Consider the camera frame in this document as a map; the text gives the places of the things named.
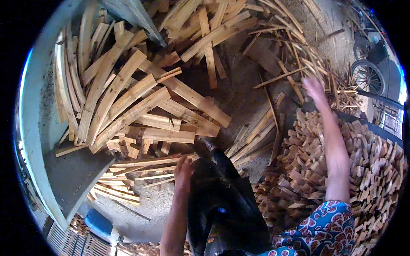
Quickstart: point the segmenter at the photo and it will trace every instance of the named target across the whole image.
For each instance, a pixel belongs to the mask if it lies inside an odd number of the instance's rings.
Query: spoked wheel
[[[352,64],[353,82],[362,90],[369,88],[369,92],[382,95],[385,90],[385,81],[381,71],[368,60],[358,60]]]
[[[355,55],[356,60],[367,59],[370,49],[371,49],[371,44],[369,41],[367,40],[357,41],[353,45],[353,53]]]

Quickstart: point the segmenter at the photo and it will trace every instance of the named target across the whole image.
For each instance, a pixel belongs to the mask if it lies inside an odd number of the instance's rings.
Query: wooden board
[[[115,163],[112,166],[115,168],[130,168],[130,167],[157,165],[157,164],[163,164],[163,163],[176,163],[182,157],[185,157],[185,156],[188,158],[192,158],[193,154],[186,154],[186,155],[177,154],[177,155],[156,158],[156,159],[124,161],[124,162]]]
[[[143,61],[139,69],[144,71],[145,73],[152,74],[155,79],[159,79],[162,75],[166,73],[162,68],[153,65],[152,62],[148,60]],[[214,104],[209,102],[207,99],[205,99],[203,96],[201,96],[199,93],[191,89],[186,84],[182,83],[180,80],[176,79],[175,77],[172,77],[163,81],[162,84],[168,87],[171,91],[181,96],[182,98],[186,99],[189,103],[198,107],[200,110],[202,110],[210,117],[218,121],[224,127],[228,127],[229,123],[231,122],[231,118],[227,114],[222,112]]]
[[[179,131],[181,128],[181,122],[181,119],[172,118],[171,123],[170,117],[145,114],[135,120],[134,123],[152,126],[164,130]]]
[[[97,10],[97,1],[88,0],[87,7],[82,15],[78,42],[78,71],[82,75],[87,69],[90,59],[90,40],[93,31],[94,14]]]
[[[156,128],[128,126],[122,129],[117,136],[131,138],[141,137],[144,140],[160,140],[178,143],[194,143],[195,133],[190,131],[169,131]]]
[[[127,127],[140,116],[146,114],[170,97],[167,89],[164,87],[132,107],[97,136],[94,145],[90,146],[91,152],[97,152],[97,150],[99,150],[109,139],[116,136],[119,131],[124,129],[124,127]]]
[[[124,87],[126,81],[137,70],[138,66],[147,58],[140,50],[137,50],[127,63],[120,70],[114,81],[108,87],[106,93],[100,99],[100,104],[94,114],[94,118],[88,130],[87,143],[93,145],[97,134],[103,124],[103,121],[108,114],[108,111],[117,98],[118,94]]]
[[[157,85],[157,81],[150,74],[143,78],[141,81],[131,87],[126,93],[124,93],[118,100],[112,104],[108,113],[104,117],[104,121],[100,127],[99,132],[102,132],[111,121],[113,121],[119,114],[121,114],[127,107],[139,99],[142,95],[149,92],[154,86]]]
[[[201,25],[202,37],[205,37],[210,32],[209,23],[208,23],[208,14],[206,12],[205,7],[202,7],[199,10],[198,15],[199,15],[199,23]],[[218,83],[216,80],[216,69],[215,69],[214,52],[212,49],[212,41],[209,41],[204,46],[204,52],[205,52],[206,64],[208,67],[208,77],[209,77],[210,88],[216,89],[218,88]]]
[[[60,156],[80,150],[85,147],[87,147],[87,144],[84,143],[81,146],[69,146],[69,147],[61,148],[55,151],[55,157],[60,157]]]
[[[78,137],[83,141],[87,141],[88,129],[90,127],[91,118],[94,114],[94,109],[97,105],[97,101],[103,93],[104,83],[107,80],[108,76],[111,73],[114,64],[117,59],[120,57],[121,53],[124,50],[124,47],[131,41],[134,34],[124,33],[121,36],[119,42],[115,43],[112,49],[109,51],[109,54],[104,59],[104,62],[98,69],[97,75],[92,83],[90,92],[87,97],[87,101],[84,105],[84,109],[81,116],[80,125],[78,127]]]

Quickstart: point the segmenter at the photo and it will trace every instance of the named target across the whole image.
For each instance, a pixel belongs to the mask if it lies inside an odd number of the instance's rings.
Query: black pants
[[[218,170],[221,171],[227,178],[235,179],[241,177],[232,164],[231,160],[225,155],[222,150],[215,148],[211,151],[211,154],[216,161]]]

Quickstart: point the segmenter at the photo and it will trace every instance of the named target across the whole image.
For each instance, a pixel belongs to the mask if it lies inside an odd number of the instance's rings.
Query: concrete floor
[[[331,60],[337,71],[344,71],[344,68],[353,62],[354,41],[351,36],[352,33],[346,25],[343,11],[339,9],[337,4],[328,0],[283,0],[283,3],[300,21],[306,39],[317,47],[323,59]],[[344,28],[345,32],[336,35],[335,40],[333,38],[323,39],[325,35],[329,35],[341,28]],[[319,43],[315,42],[316,31]],[[227,79],[218,80],[218,89],[209,89],[206,82],[208,78],[204,61],[200,66],[194,66],[189,72],[185,73],[188,75],[180,78],[201,95],[213,97],[217,106],[232,117],[229,127],[221,128],[218,135],[218,144],[222,149],[226,149],[232,144],[244,124],[249,124],[249,128],[252,129],[269,108],[264,90],[254,90],[252,88],[260,83],[258,71],[261,68],[257,63],[238,52],[243,47],[242,43],[246,39],[247,34],[240,33],[217,48],[228,75]],[[292,101],[297,101],[293,89],[289,86],[287,80],[281,80],[274,85],[270,85],[268,90],[273,99],[281,91],[286,95],[280,106],[280,112],[286,113],[288,117],[286,126],[291,126],[293,122],[290,121],[290,117],[294,115],[298,107]],[[258,147],[272,142],[275,133],[276,131],[273,129]],[[194,149],[202,152],[203,146],[200,143],[195,143]],[[251,183],[256,183],[260,179],[269,161],[270,154],[270,152],[267,152],[259,158],[240,166],[240,168],[246,169]],[[171,207],[174,184],[168,183],[142,189],[141,186],[144,184],[144,181],[136,181],[134,188],[135,192],[141,197],[141,205],[139,207],[127,206],[151,218],[152,221],[135,216],[103,196],[98,196],[95,202],[87,203],[89,205],[84,208],[93,207],[101,212],[113,222],[118,233],[125,236],[126,241],[158,242]],[[112,235],[111,240],[115,242],[117,238],[118,234],[116,233]]]

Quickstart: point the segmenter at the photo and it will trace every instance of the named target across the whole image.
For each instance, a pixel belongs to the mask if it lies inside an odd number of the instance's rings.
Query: blue patterned fabric
[[[324,202],[296,228],[274,235],[274,249],[259,256],[348,256],[354,243],[353,222],[348,204]]]

